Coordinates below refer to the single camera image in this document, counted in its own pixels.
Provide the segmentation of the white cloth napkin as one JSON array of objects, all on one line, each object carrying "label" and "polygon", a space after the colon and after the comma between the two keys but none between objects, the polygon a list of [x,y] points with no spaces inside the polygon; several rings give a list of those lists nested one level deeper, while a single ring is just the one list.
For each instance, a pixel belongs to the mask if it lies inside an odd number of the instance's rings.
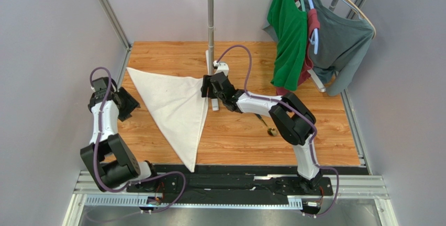
[{"label": "white cloth napkin", "polygon": [[203,81],[130,67],[127,72],[159,130],[193,173],[208,112],[208,100],[201,93]]}]

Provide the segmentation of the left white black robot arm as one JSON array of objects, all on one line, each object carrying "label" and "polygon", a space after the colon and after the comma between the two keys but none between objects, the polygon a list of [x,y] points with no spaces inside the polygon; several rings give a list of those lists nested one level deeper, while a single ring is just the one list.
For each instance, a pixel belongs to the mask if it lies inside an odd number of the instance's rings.
[{"label": "left white black robot arm", "polygon": [[80,156],[100,191],[119,190],[128,182],[140,182],[157,175],[148,161],[138,162],[118,133],[118,121],[125,121],[140,108],[139,102],[107,77],[93,80],[88,108],[94,117],[93,134]]}]

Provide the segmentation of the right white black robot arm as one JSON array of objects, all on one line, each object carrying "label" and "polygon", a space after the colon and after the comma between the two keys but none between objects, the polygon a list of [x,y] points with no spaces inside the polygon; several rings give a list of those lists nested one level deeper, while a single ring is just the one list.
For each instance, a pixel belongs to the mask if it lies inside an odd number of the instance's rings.
[{"label": "right white black robot arm", "polygon": [[314,147],[316,118],[294,93],[256,95],[236,89],[223,72],[204,75],[201,92],[202,97],[221,100],[229,111],[270,117],[282,138],[293,147],[301,187],[313,189],[319,185],[322,174]]}]

